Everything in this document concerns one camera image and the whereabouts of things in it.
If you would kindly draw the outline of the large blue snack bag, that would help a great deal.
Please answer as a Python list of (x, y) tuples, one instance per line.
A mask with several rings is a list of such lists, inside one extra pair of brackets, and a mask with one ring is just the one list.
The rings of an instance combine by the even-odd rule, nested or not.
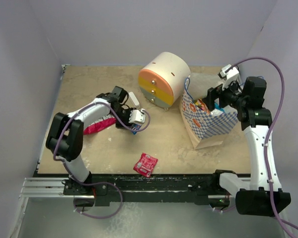
[(225, 110), (223, 108), (221, 108), (217, 103), (215, 103), (215, 109), (225, 113)]

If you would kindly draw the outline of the orange Fox's candy bag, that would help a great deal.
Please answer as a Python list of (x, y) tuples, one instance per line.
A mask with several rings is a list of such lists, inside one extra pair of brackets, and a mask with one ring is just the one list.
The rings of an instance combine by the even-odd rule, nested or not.
[(210, 114), (210, 111), (207, 107), (207, 105), (202, 101), (202, 99), (198, 99), (196, 102), (195, 102), (195, 105), (201, 109), (203, 112), (207, 113), (208, 115)]

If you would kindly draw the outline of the blue m&m's packet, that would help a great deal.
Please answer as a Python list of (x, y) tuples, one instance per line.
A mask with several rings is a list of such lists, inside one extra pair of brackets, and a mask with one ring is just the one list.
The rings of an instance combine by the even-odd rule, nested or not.
[(139, 124), (133, 124), (131, 129), (132, 129), (132, 134), (135, 135), (137, 133), (137, 131), (141, 128), (142, 126)]

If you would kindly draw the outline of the purple snack bag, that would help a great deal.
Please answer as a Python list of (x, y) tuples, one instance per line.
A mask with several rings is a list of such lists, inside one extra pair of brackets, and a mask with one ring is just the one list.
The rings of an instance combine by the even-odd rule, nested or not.
[(218, 109), (214, 109), (213, 111), (210, 111), (210, 115), (212, 115), (213, 117), (220, 116), (221, 114), (223, 114), (223, 111)]

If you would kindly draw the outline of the pink snack bag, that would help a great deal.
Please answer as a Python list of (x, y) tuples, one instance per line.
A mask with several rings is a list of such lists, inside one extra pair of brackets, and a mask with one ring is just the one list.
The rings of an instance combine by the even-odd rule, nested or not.
[(102, 118), (96, 120), (93, 122), (91, 125), (89, 125), (83, 132), (84, 135), (90, 135), (94, 133), (98, 133), (113, 124), (115, 124), (116, 118), (112, 115), (106, 115), (103, 116)]

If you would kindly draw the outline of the checkered paper bag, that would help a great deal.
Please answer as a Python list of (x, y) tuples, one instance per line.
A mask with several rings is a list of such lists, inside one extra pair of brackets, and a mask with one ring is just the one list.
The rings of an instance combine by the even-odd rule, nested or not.
[(220, 84), (218, 76), (205, 73), (191, 73), (185, 81), (179, 109), (196, 150), (222, 144), (238, 123), (237, 111), (230, 106), (223, 108), (225, 113), (213, 117), (195, 105), (198, 99), (206, 97), (209, 88)]

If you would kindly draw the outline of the small pink candy packet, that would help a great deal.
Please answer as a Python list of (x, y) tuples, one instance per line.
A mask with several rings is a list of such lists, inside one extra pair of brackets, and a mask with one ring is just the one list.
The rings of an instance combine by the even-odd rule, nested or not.
[(140, 159), (135, 163), (133, 170), (142, 176), (150, 178), (157, 163), (157, 158), (142, 153)]

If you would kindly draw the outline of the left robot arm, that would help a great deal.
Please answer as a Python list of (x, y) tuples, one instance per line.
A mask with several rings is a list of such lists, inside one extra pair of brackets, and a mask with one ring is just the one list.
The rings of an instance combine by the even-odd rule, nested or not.
[(130, 116), (136, 108), (124, 108), (128, 92), (115, 86), (112, 92), (102, 93), (81, 109), (69, 113), (54, 115), (46, 139), (46, 148), (53, 154), (53, 160), (63, 163), (70, 177), (75, 180), (75, 189), (80, 194), (92, 190), (91, 172), (81, 158), (85, 129), (103, 116), (113, 115), (116, 127), (130, 131)]

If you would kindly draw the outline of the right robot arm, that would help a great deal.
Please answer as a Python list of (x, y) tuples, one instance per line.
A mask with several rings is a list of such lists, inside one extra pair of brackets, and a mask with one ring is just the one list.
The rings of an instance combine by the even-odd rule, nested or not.
[(275, 217), (291, 202), (291, 195), (282, 190), (277, 176), (272, 149), (273, 119), (271, 112), (263, 107), (267, 83), (260, 77), (248, 77), (243, 87), (237, 81), (228, 86), (211, 87), (203, 102), (209, 110), (231, 106), (237, 110), (249, 149), (250, 182), (244, 182), (233, 171), (216, 170), (211, 189), (216, 194), (229, 192), (235, 198), (241, 215)]

